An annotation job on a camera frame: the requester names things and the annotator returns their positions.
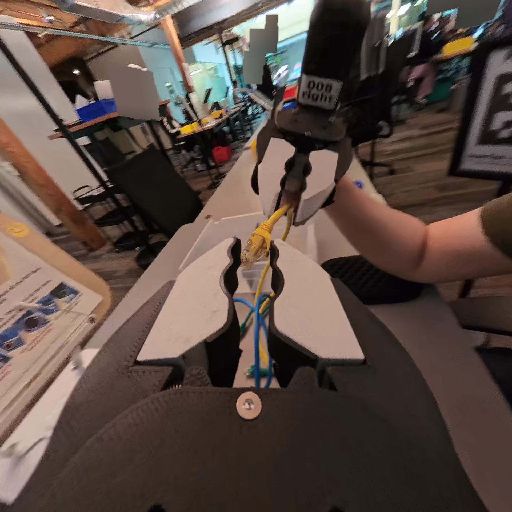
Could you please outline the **person's right forearm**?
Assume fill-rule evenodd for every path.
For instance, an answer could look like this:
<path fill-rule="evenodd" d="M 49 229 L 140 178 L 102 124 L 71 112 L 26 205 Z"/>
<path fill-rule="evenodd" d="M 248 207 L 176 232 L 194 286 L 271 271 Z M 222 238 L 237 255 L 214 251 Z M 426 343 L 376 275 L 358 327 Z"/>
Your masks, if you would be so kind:
<path fill-rule="evenodd" d="M 477 211 L 426 225 L 342 178 L 326 213 L 370 263 L 406 280 L 438 284 L 476 278 L 490 258 Z"/>

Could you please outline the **clear plastic bin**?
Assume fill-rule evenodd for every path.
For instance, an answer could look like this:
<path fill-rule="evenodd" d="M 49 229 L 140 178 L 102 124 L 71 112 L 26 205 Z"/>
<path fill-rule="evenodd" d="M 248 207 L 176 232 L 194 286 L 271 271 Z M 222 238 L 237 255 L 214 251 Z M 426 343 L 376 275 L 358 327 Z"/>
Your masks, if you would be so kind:
<path fill-rule="evenodd" d="M 244 248 L 249 236 L 265 219 L 262 211 L 224 217 L 220 220 L 210 219 L 183 259 L 179 267 L 179 273 L 226 238 L 237 237 L 241 240 L 242 248 Z M 312 220 L 307 221 L 303 226 L 292 227 L 287 235 L 286 243 L 304 253 L 316 263 L 319 262 L 317 238 Z M 238 269 L 238 294 L 254 293 L 257 290 L 267 260 L 267 258 L 261 259 L 249 270 Z"/>

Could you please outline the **blue storage bin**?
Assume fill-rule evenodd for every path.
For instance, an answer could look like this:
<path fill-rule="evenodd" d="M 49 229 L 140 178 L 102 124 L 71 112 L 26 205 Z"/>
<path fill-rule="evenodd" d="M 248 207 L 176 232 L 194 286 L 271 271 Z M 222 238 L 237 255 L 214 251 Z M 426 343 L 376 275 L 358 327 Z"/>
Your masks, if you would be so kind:
<path fill-rule="evenodd" d="M 76 109 L 76 113 L 80 121 L 83 123 L 87 123 L 116 112 L 117 106 L 114 98 L 98 100 Z"/>

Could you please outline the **black mesh pad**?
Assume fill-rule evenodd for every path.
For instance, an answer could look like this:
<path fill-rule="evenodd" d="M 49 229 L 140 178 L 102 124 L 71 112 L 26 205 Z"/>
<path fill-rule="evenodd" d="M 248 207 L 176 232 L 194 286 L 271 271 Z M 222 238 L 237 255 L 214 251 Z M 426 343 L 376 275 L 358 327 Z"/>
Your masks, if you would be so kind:
<path fill-rule="evenodd" d="M 361 255 L 328 259 L 321 267 L 365 305 L 410 302 L 417 299 L 426 286 L 382 271 Z"/>

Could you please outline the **framed marker sign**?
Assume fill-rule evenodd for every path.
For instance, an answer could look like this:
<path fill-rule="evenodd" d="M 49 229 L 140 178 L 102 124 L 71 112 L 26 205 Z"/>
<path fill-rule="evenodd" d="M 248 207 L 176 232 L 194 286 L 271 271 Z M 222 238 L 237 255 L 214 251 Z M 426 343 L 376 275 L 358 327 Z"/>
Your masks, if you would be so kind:
<path fill-rule="evenodd" d="M 471 59 L 449 176 L 511 183 L 511 36 L 483 42 Z"/>

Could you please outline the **black metal cart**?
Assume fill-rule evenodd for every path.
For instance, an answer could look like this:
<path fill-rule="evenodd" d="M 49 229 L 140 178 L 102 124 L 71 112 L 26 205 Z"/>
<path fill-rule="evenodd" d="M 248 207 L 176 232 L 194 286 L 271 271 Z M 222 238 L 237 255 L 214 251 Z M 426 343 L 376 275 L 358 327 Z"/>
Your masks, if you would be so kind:
<path fill-rule="evenodd" d="M 81 186 L 73 190 L 72 197 L 112 244 L 115 252 L 138 251 L 142 242 L 126 218 L 130 217 L 149 239 L 159 230 L 140 208 L 131 203 L 122 189 L 109 181 L 106 184 L 107 189 L 101 185 Z"/>

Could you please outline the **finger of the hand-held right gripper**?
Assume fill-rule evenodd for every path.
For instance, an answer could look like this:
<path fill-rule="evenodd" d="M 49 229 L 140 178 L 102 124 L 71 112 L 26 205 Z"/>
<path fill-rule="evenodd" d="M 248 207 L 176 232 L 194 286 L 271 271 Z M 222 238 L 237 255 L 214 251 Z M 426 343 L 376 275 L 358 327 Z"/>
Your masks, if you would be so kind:
<path fill-rule="evenodd" d="M 284 139 L 271 138 L 257 168 L 259 200 L 266 219 L 283 205 L 297 206 L 295 163 L 295 147 Z"/>
<path fill-rule="evenodd" d="M 335 187 L 337 162 L 338 153 L 332 150 L 315 150 L 307 156 L 295 193 L 293 226 L 302 226 L 323 207 Z"/>

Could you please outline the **white stand base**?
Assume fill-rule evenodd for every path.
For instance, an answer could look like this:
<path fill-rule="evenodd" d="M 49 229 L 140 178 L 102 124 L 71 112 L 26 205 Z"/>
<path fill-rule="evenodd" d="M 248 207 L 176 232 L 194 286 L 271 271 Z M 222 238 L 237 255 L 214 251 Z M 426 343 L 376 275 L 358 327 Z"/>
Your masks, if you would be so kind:
<path fill-rule="evenodd" d="M 75 353 L 1 446 L 1 505 L 21 494 L 48 448 L 63 408 L 98 348 Z"/>

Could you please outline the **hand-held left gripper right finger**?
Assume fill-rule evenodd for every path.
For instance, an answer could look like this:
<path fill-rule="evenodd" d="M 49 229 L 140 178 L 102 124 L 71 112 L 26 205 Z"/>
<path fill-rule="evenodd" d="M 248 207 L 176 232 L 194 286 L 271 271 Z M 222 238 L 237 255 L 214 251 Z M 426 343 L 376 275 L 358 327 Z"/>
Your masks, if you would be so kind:
<path fill-rule="evenodd" d="M 269 333 L 315 362 L 363 362 L 364 354 L 329 274 L 283 240 L 271 244 Z"/>

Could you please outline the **black partition panel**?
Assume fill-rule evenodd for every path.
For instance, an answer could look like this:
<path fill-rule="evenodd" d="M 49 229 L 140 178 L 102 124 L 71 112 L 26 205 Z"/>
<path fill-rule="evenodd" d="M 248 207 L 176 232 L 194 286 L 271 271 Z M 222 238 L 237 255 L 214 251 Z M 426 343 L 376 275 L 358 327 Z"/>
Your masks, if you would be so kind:
<path fill-rule="evenodd" d="M 154 147 L 106 169 L 106 175 L 169 239 L 203 210 L 198 193 Z"/>

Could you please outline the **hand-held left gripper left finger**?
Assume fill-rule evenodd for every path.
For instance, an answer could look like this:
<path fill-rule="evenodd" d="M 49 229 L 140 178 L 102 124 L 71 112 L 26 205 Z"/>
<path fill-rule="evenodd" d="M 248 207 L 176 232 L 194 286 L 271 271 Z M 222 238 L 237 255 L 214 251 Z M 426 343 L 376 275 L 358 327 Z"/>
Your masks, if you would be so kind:
<path fill-rule="evenodd" d="M 230 326 L 239 280 L 241 241 L 230 237 L 191 262 L 175 280 L 137 362 L 183 362 Z"/>

